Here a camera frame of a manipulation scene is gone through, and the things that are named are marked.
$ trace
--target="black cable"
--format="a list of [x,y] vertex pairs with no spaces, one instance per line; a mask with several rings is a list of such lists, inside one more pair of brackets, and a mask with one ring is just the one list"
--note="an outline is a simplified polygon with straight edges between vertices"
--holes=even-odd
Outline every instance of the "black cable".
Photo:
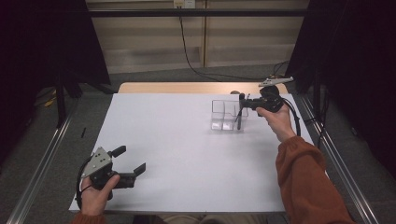
[[273,76],[275,77],[277,71],[279,71],[279,69],[280,69],[284,64],[289,63],[289,62],[290,62],[290,61],[285,61],[285,62],[283,62],[283,63],[277,63],[277,64],[275,64],[275,65],[274,65],[274,73],[273,73]]
[[85,189],[83,189],[83,190],[79,190],[79,185],[80,185],[80,182],[81,182],[81,176],[82,176],[82,172],[84,172],[85,166],[88,164],[88,162],[90,162],[91,158],[92,158],[92,156],[90,156],[87,160],[85,160],[85,161],[82,163],[81,167],[79,167],[79,171],[78,171],[77,183],[76,183],[76,201],[77,201],[77,205],[78,205],[78,208],[79,208],[79,209],[81,209],[81,206],[82,206],[82,198],[81,198],[82,192],[83,192],[85,189],[88,188],[88,187],[87,187],[87,188],[85,188]]
[[282,100],[283,103],[288,106],[288,108],[291,111],[291,114],[294,116],[294,122],[296,124],[296,133],[298,136],[301,136],[300,118],[297,116],[297,112],[294,106],[291,104],[291,102],[288,99],[282,98]]
[[320,148],[320,140],[323,137],[323,134],[326,130],[326,117],[327,117],[327,111],[329,109],[329,105],[330,105],[329,92],[326,89],[323,98],[323,106],[320,110],[320,120],[322,122],[322,125],[320,127],[320,133],[318,137],[318,148]]
[[212,80],[217,81],[217,82],[221,82],[221,81],[218,80],[218,79],[216,79],[216,78],[209,77],[209,76],[232,77],[232,78],[241,78],[241,79],[247,79],[247,80],[264,80],[264,79],[267,78],[267,77],[263,77],[263,78],[261,78],[261,77],[238,77],[238,76],[231,76],[231,75],[224,75],[224,74],[217,74],[217,73],[202,73],[202,72],[199,72],[199,71],[195,70],[195,69],[191,66],[190,60],[189,60],[189,56],[188,56],[188,54],[187,54],[186,40],[185,40],[185,37],[184,37],[183,20],[182,20],[181,17],[179,17],[179,21],[180,21],[180,28],[181,28],[181,37],[182,37],[182,39],[183,39],[184,54],[185,54],[185,56],[186,56],[187,64],[189,65],[189,68],[190,68],[195,74],[197,74],[198,76],[200,76],[200,77],[205,77],[205,78],[209,78],[209,79],[212,79]]

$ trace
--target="clear container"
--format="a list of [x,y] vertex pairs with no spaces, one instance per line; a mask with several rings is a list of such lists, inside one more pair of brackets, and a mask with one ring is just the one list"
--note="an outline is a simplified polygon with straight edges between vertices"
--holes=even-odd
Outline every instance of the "clear container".
[[212,130],[242,131],[247,118],[248,110],[241,110],[239,101],[212,101]]

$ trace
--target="electrical outlet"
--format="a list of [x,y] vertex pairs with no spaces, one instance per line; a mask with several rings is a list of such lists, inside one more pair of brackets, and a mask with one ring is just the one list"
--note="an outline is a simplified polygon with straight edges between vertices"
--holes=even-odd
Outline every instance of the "electrical outlet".
[[195,8],[195,0],[184,0],[184,8]]
[[184,0],[174,0],[174,8],[184,8]]

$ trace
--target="orange sleeve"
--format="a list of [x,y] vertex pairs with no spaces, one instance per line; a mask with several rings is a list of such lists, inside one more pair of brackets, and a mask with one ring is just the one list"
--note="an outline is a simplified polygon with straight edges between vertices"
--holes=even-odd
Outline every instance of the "orange sleeve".
[[323,154],[303,138],[295,136],[280,144],[277,179],[292,224],[355,223],[325,167]]
[[71,224],[106,224],[106,219],[103,215],[91,217],[78,212]]

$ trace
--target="metal frame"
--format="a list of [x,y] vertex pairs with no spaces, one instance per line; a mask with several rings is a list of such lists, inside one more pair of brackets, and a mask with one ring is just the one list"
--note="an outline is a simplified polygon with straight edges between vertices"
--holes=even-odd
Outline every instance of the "metal frame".
[[297,9],[214,9],[214,8],[164,8],[164,9],[90,9],[38,11],[41,15],[86,14],[91,17],[304,17],[326,16],[331,11]]
[[9,217],[7,224],[22,224],[25,220],[30,207],[35,200],[35,196],[40,190],[41,184],[46,177],[46,174],[50,168],[53,158],[55,157],[56,151],[58,150],[62,140],[64,139],[64,135],[67,131],[67,128],[70,124],[70,120],[75,113],[78,105],[78,99],[73,102],[71,105],[70,113],[65,119],[62,126],[56,129],[52,139],[47,147],[46,152],[44,153],[43,158],[35,169],[35,173],[30,179],[29,184],[27,185],[25,191],[22,196],[18,200],[16,206],[12,210],[11,216]]
[[[309,101],[307,96],[300,96],[302,103],[304,105],[304,109],[307,112],[310,119],[315,117],[313,113],[313,106]],[[315,121],[314,122],[315,130],[320,136],[320,132],[323,128],[322,123]],[[347,169],[346,164],[344,163],[341,155],[338,153],[335,144],[333,143],[332,139],[330,138],[329,134],[326,132],[326,129],[323,130],[323,134],[321,137],[321,143],[324,145],[324,148],[332,160],[337,173],[340,175],[346,190],[348,191],[353,203],[355,204],[356,208],[358,209],[361,217],[366,224],[374,224],[379,223],[377,218],[375,217],[374,211],[371,208],[370,204],[368,203],[366,197],[361,192],[358,184],[356,183],[355,179],[353,178],[352,174]]]

